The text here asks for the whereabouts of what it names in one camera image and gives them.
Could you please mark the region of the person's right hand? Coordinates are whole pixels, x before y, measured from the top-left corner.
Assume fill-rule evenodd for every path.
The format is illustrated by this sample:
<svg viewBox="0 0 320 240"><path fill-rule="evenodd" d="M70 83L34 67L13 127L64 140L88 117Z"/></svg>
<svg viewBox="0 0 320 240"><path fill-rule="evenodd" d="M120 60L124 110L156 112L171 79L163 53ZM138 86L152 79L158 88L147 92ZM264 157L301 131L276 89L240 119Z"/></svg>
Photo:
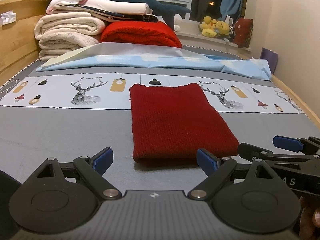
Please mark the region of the person's right hand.
<svg viewBox="0 0 320 240"><path fill-rule="evenodd" d="M300 197L302 214L300 217L299 237L304 240L319 239L319 198Z"/></svg>

